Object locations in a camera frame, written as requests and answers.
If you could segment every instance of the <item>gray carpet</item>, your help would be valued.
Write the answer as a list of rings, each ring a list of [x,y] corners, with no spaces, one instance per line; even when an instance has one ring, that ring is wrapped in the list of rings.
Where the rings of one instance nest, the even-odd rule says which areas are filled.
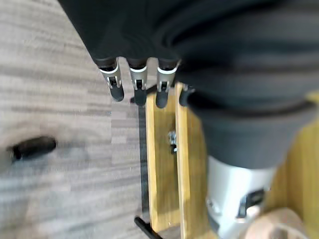
[[[0,175],[1,239],[146,238],[133,223],[139,113],[124,59],[121,69],[126,97],[115,103],[56,1],[0,0],[0,146],[39,134],[59,142]]]

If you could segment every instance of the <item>black fabric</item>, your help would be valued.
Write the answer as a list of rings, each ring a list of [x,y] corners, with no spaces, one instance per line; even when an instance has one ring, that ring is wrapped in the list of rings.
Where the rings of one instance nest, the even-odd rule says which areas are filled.
[[[181,59],[176,80],[196,89],[188,105],[219,160],[274,166],[314,115],[304,99],[319,88],[317,0],[59,1],[98,65]]]

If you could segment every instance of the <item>wooden surface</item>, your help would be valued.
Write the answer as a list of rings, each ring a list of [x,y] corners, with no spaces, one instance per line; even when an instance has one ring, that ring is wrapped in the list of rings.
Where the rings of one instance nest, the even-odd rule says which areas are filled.
[[[168,132],[175,130],[174,96],[164,109],[148,96],[146,107],[150,220],[159,232],[179,224],[177,162],[168,141]]]
[[[319,121],[304,128],[288,156],[288,206],[304,220],[312,239],[319,238]]]
[[[279,167],[271,190],[267,193],[265,212],[288,206],[288,162]]]
[[[200,121],[178,103],[181,85],[175,90],[181,238],[213,239],[205,205],[206,149]]]

